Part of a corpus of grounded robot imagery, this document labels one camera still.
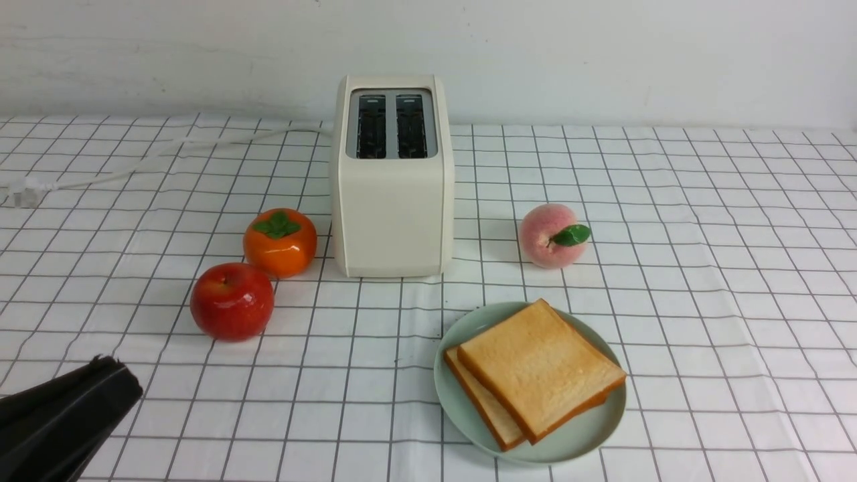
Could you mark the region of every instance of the power cord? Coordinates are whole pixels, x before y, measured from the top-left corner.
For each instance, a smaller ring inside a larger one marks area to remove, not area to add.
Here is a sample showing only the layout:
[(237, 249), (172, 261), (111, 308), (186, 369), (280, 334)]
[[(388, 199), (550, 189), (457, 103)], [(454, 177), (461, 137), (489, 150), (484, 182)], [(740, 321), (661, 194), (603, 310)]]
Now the power cord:
[(3, 201), (0, 202), (0, 205), (5, 204), (6, 201), (9, 199), (9, 196), (12, 196), (12, 200), (16, 208), (35, 208), (39, 205), (39, 202), (41, 201), (42, 197), (44, 197), (44, 195), (50, 191), (74, 188), (89, 184), (105, 183), (107, 181), (112, 181), (113, 179), (128, 176), (132, 172), (139, 169), (143, 165), (143, 163), (149, 160), (157, 159), (170, 152), (172, 149), (177, 150), (183, 144), (236, 144), (240, 142), (251, 142), (258, 139), (264, 139), (270, 136), (278, 136), (287, 132), (316, 132), (322, 136), (330, 136), (332, 134), (330, 130), (315, 127), (288, 127), (278, 130), (266, 130), (264, 132), (253, 134), (252, 136), (223, 136), (215, 139), (210, 139), (206, 137), (182, 137), (167, 142), (162, 148), (156, 150), (154, 154), (149, 154), (148, 156), (135, 162), (133, 165), (126, 167), (125, 169), (122, 169), (120, 171), (111, 172), (110, 174), (56, 183), (45, 183), (39, 181), (34, 176), (25, 176), (23, 178), (16, 179), (8, 184), (0, 184), (0, 193), (3, 193), (5, 191), (5, 196), (3, 197)]

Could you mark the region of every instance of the red apple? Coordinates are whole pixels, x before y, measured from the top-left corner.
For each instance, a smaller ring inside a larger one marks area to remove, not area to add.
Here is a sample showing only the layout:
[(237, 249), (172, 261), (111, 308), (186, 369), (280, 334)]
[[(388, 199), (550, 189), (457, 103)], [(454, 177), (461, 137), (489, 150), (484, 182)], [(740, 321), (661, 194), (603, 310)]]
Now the red apple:
[(212, 266), (190, 293), (196, 326), (216, 340), (243, 341), (260, 334), (273, 313), (273, 285), (244, 262)]

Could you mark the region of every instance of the bread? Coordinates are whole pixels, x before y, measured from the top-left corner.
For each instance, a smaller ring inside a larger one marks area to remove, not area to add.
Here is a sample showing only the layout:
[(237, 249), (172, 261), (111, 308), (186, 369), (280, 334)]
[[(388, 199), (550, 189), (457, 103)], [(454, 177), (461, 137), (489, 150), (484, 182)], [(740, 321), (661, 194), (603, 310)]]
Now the bread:
[(526, 438), (518, 428), (518, 424), (509, 415), (509, 412), (488, 392), (458, 361), (457, 346), (447, 348), (443, 353), (443, 359), (449, 370), (458, 379), (461, 388), (470, 398), (482, 421), (488, 426), (491, 435), (500, 446), (500, 450), (506, 452), (520, 445)]
[(626, 378), (543, 299), (462, 343), (457, 355), (531, 444), (603, 403)]

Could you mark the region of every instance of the light green plate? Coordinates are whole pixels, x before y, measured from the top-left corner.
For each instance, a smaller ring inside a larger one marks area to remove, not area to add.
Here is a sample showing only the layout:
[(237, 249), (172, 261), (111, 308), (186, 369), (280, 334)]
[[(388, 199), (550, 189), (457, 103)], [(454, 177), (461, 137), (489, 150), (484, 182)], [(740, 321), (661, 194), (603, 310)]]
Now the light green plate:
[[(527, 305), (528, 303), (524, 302), (489, 304), (471, 311), (455, 322), (440, 341), (440, 347), (434, 357), (434, 386), (447, 417), (465, 437), (491, 455), (523, 464), (544, 465), (570, 461), (604, 444), (616, 430), (625, 413), (627, 392), (624, 384), (614, 390), (606, 402), (567, 421), (539, 443), (530, 445), (523, 442), (514, 449), (501, 452), (479, 412), (443, 360), (443, 352), (448, 347), (473, 338)], [(619, 363), (610, 346), (592, 328), (568, 313), (560, 310), (557, 310), (557, 313), (607, 358)]]

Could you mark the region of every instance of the white toaster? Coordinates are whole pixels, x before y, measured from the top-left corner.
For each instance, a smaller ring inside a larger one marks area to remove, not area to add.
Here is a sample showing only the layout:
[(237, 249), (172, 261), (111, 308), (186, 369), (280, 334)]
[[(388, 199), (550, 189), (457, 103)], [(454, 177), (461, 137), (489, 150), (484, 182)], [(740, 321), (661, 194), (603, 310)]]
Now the white toaster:
[(443, 273), (455, 165), (440, 80), (349, 75), (336, 114), (329, 167), (339, 268), (348, 277)]

